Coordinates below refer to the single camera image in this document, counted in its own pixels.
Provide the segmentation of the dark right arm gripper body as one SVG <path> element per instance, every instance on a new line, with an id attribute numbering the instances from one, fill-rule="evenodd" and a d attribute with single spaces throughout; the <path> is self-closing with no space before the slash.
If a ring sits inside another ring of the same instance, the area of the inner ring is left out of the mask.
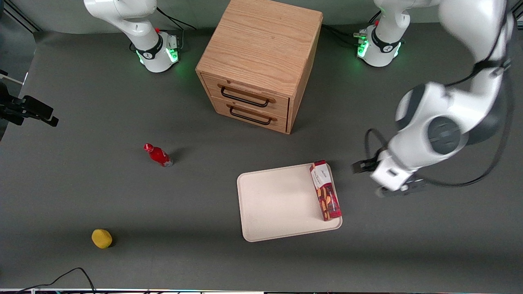
<path id="1" fill-rule="evenodd" d="M 2 69 L 0 70 L 0 78 L 0 141 L 2 141 L 2 138 L 4 137 L 4 134 L 7 130 L 8 123 L 13 123 L 13 119 L 15 119 L 16 121 L 20 120 L 20 118 L 14 118 L 14 110 L 11 109 L 11 106 L 13 106 L 13 101 L 17 99 L 17 96 L 15 97 L 10 94 L 8 87 L 5 84 L 5 81 L 11 82 L 20 87 L 24 85 L 24 82 L 10 77 L 8 73 Z"/>

